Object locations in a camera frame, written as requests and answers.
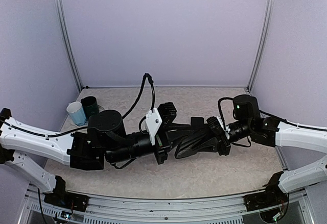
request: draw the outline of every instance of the metal frame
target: metal frame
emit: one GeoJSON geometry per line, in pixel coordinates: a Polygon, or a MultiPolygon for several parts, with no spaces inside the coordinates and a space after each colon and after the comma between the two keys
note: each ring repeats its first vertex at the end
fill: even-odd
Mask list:
{"type": "MultiPolygon", "coordinates": [[[[55,3],[57,6],[57,13],[58,13],[58,17],[59,17],[61,32],[62,32],[62,36],[64,39],[64,43],[65,43],[65,47],[66,47],[66,51],[67,51],[67,55],[68,55],[69,66],[71,67],[71,71],[73,73],[73,78],[74,78],[76,87],[77,87],[78,91],[81,92],[83,89],[83,84],[82,84],[82,81],[81,81],[81,78],[80,78],[80,75],[78,72],[78,68],[77,68],[75,58],[73,55],[73,51],[72,51],[72,46],[71,46],[71,43],[69,40],[62,0],[55,0],[55,3]]],[[[253,69],[251,72],[250,80],[248,82],[248,85],[246,86],[246,89],[249,91],[252,90],[254,83],[255,83],[255,79],[258,75],[258,70],[259,70],[260,62],[262,59],[262,55],[263,55],[263,51],[264,51],[264,47],[265,47],[265,43],[266,43],[266,39],[267,39],[267,35],[268,35],[273,3],[274,3],[274,0],[267,0],[264,24],[263,24],[263,28],[262,28],[262,32],[261,32],[261,36],[260,36],[259,46],[258,46],[258,50],[256,52],[256,57],[255,57],[254,66],[253,66],[253,69]]],[[[90,87],[90,88],[117,88],[117,87],[121,87],[121,86],[90,87]]],[[[230,86],[229,88],[244,88],[244,87],[230,86]]]]}
{"type": "Polygon", "coordinates": [[[267,36],[268,36],[268,30],[269,30],[271,15],[272,15],[273,4],[274,4],[274,0],[267,1],[266,14],[265,14],[264,25],[262,27],[262,32],[261,32],[261,36],[260,36],[259,47],[256,52],[256,57],[255,57],[255,62],[254,62],[253,70],[251,73],[251,77],[250,77],[249,83],[247,85],[247,89],[249,91],[251,91],[253,89],[255,79],[258,75],[259,66],[260,66],[260,63],[262,60],[262,55],[264,52],[264,48],[265,48],[265,44],[266,44],[266,40],[267,40],[267,36]]]}
{"type": "MultiPolygon", "coordinates": [[[[127,85],[127,86],[87,86],[85,87],[86,89],[110,89],[110,88],[139,88],[141,84],[139,85],[127,85]]],[[[246,89],[245,86],[217,86],[217,85],[155,85],[155,87],[160,87],[160,88],[192,88],[192,87],[197,87],[197,88],[230,88],[230,89],[246,89]]]]}
{"type": "Polygon", "coordinates": [[[55,3],[57,6],[57,13],[58,13],[59,22],[60,22],[61,33],[62,33],[64,44],[66,47],[67,55],[68,55],[69,66],[71,67],[77,90],[79,92],[81,92],[83,89],[83,85],[82,85],[80,75],[78,73],[77,65],[75,63],[75,59],[74,59],[74,55],[73,55],[73,51],[72,51],[71,42],[70,42],[69,36],[68,36],[68,31],[67,31],[67,26],[66,26],[66,21],[65,21],[65,16],[64,16],[64,10],[63,10],[63,6],[62,6],[62,0],[55,0],[55,3]]]}
{"type": "Polygon", "coordinates": [[[279,158],[279,162],[281,163],[282,169],[284,171],[288,170],[287,163],[286,163],[283,151],[281,150],[281,148],[279,146],[276,146],[275,150],[276,150],[277,156],[279,158]]]}
{"type": "MultiPolygon", "coordinates": [[[[195,198],[187,200],[142,200],[134,198],[105,197],[88,194],[89,206],[86,212],[74,211],[72,223],[96,224],[148,224],[148,223],[243,223],[247,212],[243,194],[222,197],[195,198]]],[[[290,194],[290,202],[299,202],[305,223],[314,224],[312,207],[305,191],[290,194]]],[[[70,210],[42,203],[48,216],[60,215],[70,210]]],[[[40,212],[37,188],[30,185],[22,204],[18,224],[26,224],[32,211],[40,212]]]]}

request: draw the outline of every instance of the enclosure wall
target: enclosure wall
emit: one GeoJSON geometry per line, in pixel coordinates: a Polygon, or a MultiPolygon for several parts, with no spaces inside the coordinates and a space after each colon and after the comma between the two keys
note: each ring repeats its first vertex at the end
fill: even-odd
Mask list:
{"type": "MultiPolygon", "coordinates": [[[[58,130],[77,97],[54,0],[0,0],[0,109],[58,130]]],[[[42,158],[35,158],[42,163],[42,158]]],[[[28,181],[0,165],[0,223],[15,223],[28,181]]]]}
{"type": "MultiPolygon", "coordinates": [[[[262,110],[291,121],[327,126],[327,0],[275,0],[252,93],[262,110]]],[[[284,148],[290,169],[322,157],[284,148]]],[[[307,188],[317,223],[327,223],[327,183],[307,188]]]]}
{"type": "Polygon", "coordinates": [[[84,86],[246,87],[267,0],[62,0],[84,86]]]}

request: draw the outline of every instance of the black cylindrical actuator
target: black cylindrical actuator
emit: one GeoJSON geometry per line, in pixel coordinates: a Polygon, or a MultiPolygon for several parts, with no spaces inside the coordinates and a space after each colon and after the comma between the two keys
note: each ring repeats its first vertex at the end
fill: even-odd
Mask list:
{"type": "Polygon", "coordinates": [[[228,127],[230,129],[230,132],[228,133],[229,142],[236,142],[250,135],[249,125],[246,120],[230,123],[228,127]]]}
{"type": "Polygon", "coordinates": [[[142,157],[152,154],[155,147],[151,145],[149,135],[144,135],[141,132],[128,135],[127,138],[134,138],[135,144],[132,146],[121,146],[114,150],[106,150],[105,157],[110,164],[118,163],[130,159],[142,157]]]}

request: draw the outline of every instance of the light blue cup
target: light blue cup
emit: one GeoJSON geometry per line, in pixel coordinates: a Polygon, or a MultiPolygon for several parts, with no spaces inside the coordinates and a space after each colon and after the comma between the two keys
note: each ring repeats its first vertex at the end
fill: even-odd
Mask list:
{"type": "Polygon", "coordinates": [[[70,103],[66,111],[77,126],[82,126],[86,123],[86,116],[80,102],[70,103]]]}

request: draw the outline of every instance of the beige table surface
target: beige table surface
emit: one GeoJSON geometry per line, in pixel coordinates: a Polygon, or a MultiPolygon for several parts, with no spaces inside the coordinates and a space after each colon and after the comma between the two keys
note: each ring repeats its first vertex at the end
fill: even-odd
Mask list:
{"type": "MultiPolygon", "coordinates": [[[[105,109],[124,114],[134,102],[139,88],[84,89],[81,98],[93,95],[105,109]]],[[[173,102],[177,108],[175,122],[189,123],[191,116],[205,119],[217,116],[217,100],[224,96],[244,94],[238,88],[158,88],[156,107],[173,102]]],[[[138,131],[138,122],[151,106],[151,91],[144,94],[132,113],[124,120],[127,133],[138,131]]],[[[222,103],[226,123],[233,122],[231,101],[222,103]]],[[[67,118],[62,131],[76,126],[67,118]]],[[[272,174],[281,171],[274,148],[252,144],[250,148],[233,146],[228,156],[218,153],[198,153],[185,159],[168,160],[157,165],[148,155],[118,170],[105,162],[104,170],[83,171],[48,160],[45,169],[62,176],[67,190],[105,196],[131,198],[194,198],[220,196],[262,189],[272,174]]]]}

